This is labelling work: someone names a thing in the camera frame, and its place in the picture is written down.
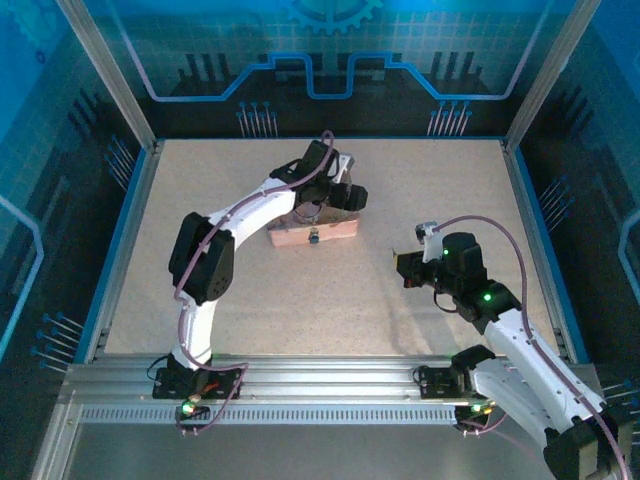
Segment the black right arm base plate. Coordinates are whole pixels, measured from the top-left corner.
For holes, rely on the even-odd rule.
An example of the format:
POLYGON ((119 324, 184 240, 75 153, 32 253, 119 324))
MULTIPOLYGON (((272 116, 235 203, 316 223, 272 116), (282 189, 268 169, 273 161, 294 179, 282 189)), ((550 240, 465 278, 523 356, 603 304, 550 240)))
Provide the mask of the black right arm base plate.
POLYGON ((454 366, 436 368, 420 365, 412 371, 412 380, 423 400, 479 398, 469 374, 454 366))

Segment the aluminium frame post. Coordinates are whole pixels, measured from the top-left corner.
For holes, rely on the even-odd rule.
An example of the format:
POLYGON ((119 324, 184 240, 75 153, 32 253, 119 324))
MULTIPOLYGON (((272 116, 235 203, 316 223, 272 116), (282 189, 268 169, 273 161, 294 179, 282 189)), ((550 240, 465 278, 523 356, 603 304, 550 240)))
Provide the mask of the aluminium frame post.
POLYGON ((83 0, 55 1, 141 148, 154 153, 156 136, 83 0))
POLYGON ((602 0, 575 0, 554 40, 538 74, 507 131, 504 150, 514 154, 560 74, 569 62, 576 46, 593 19, 602 0))

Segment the aluminium table side rail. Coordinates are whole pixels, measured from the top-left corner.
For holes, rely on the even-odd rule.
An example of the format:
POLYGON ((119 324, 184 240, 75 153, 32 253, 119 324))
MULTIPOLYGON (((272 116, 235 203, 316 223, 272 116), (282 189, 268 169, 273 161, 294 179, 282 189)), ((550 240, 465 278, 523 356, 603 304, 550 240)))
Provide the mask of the aluminium table side rail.
POLYGON ((519 148, 511 148, 506 140, 501 141, 501 148, 550 323, 556 338, 562 340, 559 344, 561 357, 569 363, 589 364, 591 360, 586 351, 524 157, 519 148))
POLYGON ((76 349, 75 364, 93 362, 102 332, 110 329, 164 143, 161 139, 151 152, 142 150, 136 161, 76 349))

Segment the long aluminium mounting rail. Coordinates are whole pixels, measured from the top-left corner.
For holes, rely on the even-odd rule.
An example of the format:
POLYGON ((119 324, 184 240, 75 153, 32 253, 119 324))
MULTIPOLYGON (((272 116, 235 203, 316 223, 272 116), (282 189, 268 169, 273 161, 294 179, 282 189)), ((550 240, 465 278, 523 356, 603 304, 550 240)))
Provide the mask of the long aluminium mounting rail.
MULTIPOLYGON (((165 359, 107 356, 90 364, 71 366, 62 381, 59 404, 151 403, 182 400, 154 399, 153 377, 165 359)), ((598 383, 591 368, 559 363, 551 367, 539 359, 514 364, 504 356, 478 361, 467 355, 407 357, 249 356, 220 357, 214 368, 243 366, 234 388, 245 402, 376 402, 423 400, 412 380, 420 365, 457 367, 469 374, 478 395, 499 403, 521 398, 539 401, 545 409, 566 410, 584 399, 599 404, 598 383)), ((461 404, 470 399, 426 399, 461 404)))

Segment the pink floral tin box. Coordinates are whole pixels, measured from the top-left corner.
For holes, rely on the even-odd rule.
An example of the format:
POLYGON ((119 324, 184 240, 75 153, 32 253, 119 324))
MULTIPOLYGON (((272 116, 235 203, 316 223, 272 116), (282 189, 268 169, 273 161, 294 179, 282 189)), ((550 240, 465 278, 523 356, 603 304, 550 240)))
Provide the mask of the pink floral tin box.
POLYGON ((311 228, 320 232, 320 242, 353 238, 360 222, 358 212, 323 207, 316 215, 301 215, 295 211, 269 222, 266 230, 274 247, 310 244, 311 228))

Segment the small LED controller board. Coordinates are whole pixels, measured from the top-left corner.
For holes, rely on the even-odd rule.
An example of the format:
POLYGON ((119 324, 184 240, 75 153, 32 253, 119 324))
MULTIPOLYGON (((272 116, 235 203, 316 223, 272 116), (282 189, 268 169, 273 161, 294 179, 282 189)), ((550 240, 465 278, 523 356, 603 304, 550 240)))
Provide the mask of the small LED controller board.
POLYGON ((209 413, 208 406, 200 405, 192 400, 185 400, 176 409, 176 420, 178 422, 204 420, 209 413))
POLYGON ((469 404, 455 407, 455 420, 463 427, 486 428, 489 425, 489 417, 493 411, 491 404, 469 404))

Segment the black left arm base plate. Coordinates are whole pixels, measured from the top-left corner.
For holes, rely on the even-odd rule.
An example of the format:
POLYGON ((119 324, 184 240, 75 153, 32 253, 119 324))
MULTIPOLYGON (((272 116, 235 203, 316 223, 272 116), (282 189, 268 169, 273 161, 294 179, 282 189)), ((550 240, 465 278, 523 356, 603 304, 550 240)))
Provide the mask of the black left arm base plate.
POLYGON ((156 373, 152 397, 186 400, 190 396, 199 395, 203 400, 223 400, 231 394, 242 373, 242 369, 218 372, 160 368, 156 373))

